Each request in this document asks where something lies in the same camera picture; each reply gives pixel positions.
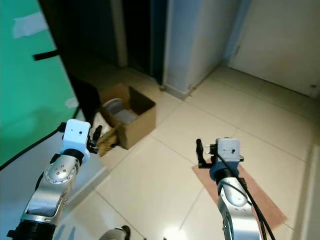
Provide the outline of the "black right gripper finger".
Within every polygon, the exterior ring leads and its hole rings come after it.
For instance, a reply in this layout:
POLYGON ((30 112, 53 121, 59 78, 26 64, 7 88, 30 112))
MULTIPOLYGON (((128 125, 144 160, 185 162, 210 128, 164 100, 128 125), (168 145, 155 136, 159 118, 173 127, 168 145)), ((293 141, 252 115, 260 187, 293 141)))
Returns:
POLYGON ((201 138, 196 139, 196 155, 198 158, 198 167, 199 169, 210 169, 211 163, 206 162, 204 158, 204 146, 202 144, 201 138))

